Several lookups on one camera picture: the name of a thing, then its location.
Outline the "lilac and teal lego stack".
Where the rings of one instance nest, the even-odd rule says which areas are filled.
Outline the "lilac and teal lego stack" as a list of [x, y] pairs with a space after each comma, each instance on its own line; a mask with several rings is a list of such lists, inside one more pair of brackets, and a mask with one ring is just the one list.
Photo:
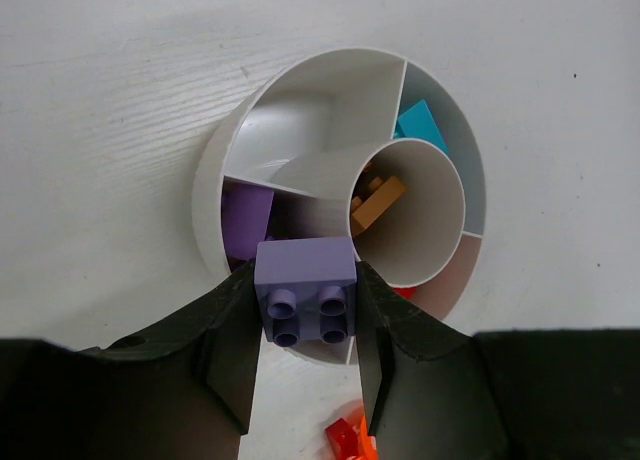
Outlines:
[[356, 257], [349, 237], [258, 244], [254, 287], [266, 338], [339, 344], [355, 334]]

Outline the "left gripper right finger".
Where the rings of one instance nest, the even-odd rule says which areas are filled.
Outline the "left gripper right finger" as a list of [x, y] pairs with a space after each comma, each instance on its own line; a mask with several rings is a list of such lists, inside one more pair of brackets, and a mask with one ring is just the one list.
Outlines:
[[465, 335], [357, 266], [368, 433], [383, 459], [635, 459], [639, 333]]

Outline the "purple rounded lego piece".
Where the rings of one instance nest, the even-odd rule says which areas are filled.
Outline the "purple rounded lego piece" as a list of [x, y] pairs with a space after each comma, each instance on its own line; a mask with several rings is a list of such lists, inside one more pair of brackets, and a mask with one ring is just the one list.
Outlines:
[[247, 261], [265, 240], [275, 192], [272, 189], [232, 184], [222, 195], [221, 228], [226, 254]]

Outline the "orange round lego piece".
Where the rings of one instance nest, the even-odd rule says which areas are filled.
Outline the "orange round lego piece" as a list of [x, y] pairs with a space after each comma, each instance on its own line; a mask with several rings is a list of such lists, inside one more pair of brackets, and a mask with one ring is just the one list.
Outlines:
[[378, 460], [376, 440], [368, 434], [366, 417], [362, 416], [357, 427], [359, 435], [360, 460]]

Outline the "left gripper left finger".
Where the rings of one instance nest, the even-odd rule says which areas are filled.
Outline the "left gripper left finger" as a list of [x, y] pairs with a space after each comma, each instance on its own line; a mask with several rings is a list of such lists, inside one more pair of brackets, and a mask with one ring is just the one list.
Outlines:
[[246, 264], [106, 348], [1, 343], [5, 459], [234, 459], [248, 432], [262, 326]]

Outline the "teal lego brick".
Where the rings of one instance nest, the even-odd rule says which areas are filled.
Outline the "teal lego brick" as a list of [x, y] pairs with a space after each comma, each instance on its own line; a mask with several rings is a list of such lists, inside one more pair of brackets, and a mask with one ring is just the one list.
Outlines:
[[424, 99], [398, 116], [393, 137], [424, 140], [448, 154], [447, 144]]

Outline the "brown lego plate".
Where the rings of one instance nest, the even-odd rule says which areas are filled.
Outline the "brown lego plate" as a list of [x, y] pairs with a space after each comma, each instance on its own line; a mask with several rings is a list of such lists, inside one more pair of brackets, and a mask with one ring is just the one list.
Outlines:
[[350, 205], [350, 230], [356, 237], [370, 228], [406, 191], [397, 177], [373, 177]]

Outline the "red lego brick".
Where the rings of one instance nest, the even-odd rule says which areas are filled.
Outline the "red lego brick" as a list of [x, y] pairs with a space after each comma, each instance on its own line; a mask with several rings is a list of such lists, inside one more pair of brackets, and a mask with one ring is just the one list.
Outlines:
[[410, 300], [416, 291], [416, 287], [393, 288], [393, 291], [405, 300]]

